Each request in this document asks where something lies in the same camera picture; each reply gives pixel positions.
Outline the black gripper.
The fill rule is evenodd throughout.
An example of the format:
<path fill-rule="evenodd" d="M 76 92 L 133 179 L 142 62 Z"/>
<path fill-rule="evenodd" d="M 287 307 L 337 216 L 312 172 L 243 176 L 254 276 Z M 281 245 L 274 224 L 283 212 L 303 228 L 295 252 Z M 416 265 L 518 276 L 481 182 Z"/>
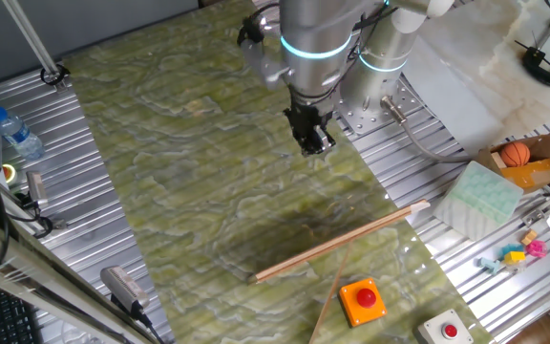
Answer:
<path fill-rule="evenodd" d="M 317 155 L 331 149 L 336 141 L 327 125 L 332 112 L 322 113 L 316 106 L 292 102 L 284 109 L 294 139 L 300 142 L 303 155 Z"/>

